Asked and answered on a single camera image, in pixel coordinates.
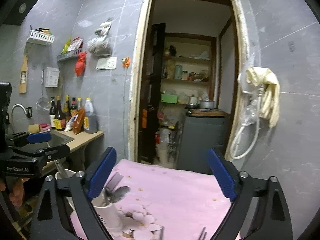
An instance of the hand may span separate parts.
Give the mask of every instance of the hand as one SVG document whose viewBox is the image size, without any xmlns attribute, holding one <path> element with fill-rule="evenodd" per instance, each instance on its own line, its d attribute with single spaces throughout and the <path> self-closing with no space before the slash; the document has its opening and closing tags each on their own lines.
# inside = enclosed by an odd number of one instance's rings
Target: hand
<svg viewBox="0 0 320 240">
<path fill-rule="evenodd" d="M 18 180 L 16 181 L 16 183 L 12 188 L 12 193 L 9 194 L 10 201 L 16 207 L 22 206 L 23 196 L 24 196 L 23 183 L 28 179 L 29 178 L 18 178 Z M 5 184 L 1 179 L 0 179 L 0 190 L 5 191 Z"/>
</svg>

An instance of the faucet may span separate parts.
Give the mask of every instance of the faucet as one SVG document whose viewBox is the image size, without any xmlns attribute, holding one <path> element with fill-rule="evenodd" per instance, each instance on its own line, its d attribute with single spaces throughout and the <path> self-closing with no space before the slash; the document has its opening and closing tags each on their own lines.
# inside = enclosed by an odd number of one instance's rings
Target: faucet
<svg viewBox="0 0 320 240">
<path fill-rule="evenodd" d="M 16 107 L 20 107 L 24 114 L 27 116 L 27 110 L 26 108 L 22 105 L 22 104 L 15 104 L 13 107 L 12 107 L 12 110 L 11 110 L 11 121 L 12 121 L 12 133 L 14 133 L 14 126 L 13 126 L 13 110 L 16 108 Z"/>
</svg>

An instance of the green box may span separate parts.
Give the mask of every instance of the green box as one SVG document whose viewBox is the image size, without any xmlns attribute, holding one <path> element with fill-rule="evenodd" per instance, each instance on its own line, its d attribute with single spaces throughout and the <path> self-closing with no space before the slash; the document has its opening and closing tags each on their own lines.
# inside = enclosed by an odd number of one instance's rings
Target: green box
<svg viewBox="0 0 320 240">
<path fill-rule="evenodd" d="M 178 101 L 178 96 L 176 95 L 167 95 L 167 94 L 161 95 L 161 102 L 176 104 L 177 101 Z"/>
</svg>

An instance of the sponge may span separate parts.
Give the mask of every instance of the sponge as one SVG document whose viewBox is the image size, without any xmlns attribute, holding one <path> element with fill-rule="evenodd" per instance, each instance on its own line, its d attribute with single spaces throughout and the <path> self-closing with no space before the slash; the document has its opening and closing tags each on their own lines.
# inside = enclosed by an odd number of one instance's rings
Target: sponge
<svg viewBox="0 0 320 240">
<path fill-rule="evenodd" d="M 40 132 L 39 124 L 31 124 L 28 127 L 28 133 L 37 133 Z"/>
</svg>

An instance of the countertop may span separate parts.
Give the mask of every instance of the countertop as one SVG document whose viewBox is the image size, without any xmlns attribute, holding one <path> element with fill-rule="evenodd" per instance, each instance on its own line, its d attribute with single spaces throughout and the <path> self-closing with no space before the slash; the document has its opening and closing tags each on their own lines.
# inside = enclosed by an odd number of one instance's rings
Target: countertop
<svg viewBox="0 0 320 240">
<path fill-rule="evenodd" d="M 71 138 L 73 138 L 74 140 L 67 143 L 67 145 L 70 148 L 70 153 L 78 150 L 79 148 L 81 148 L 82 146 L 87 145 L 89 142 L 95 140 L 96 138 L 102 136 L 104 134 L 104 131 L 97 131 L 96 133 L 86 133 L 84 131 L 78 133 L 77 135 L 73 133 L 73 131 L 69 131 L 69 132 L 64 132 L 64 131 L 57 131 L 55 130 L 55 132 L 67 135 Z M 44 166 L 42 168 L 42 171 L 44 171 L 44 169 L 48 168 L 49 166 L 53 165 L 53 161 L 52 162 L 48 162 L 46 166 Z"/>
</svg>

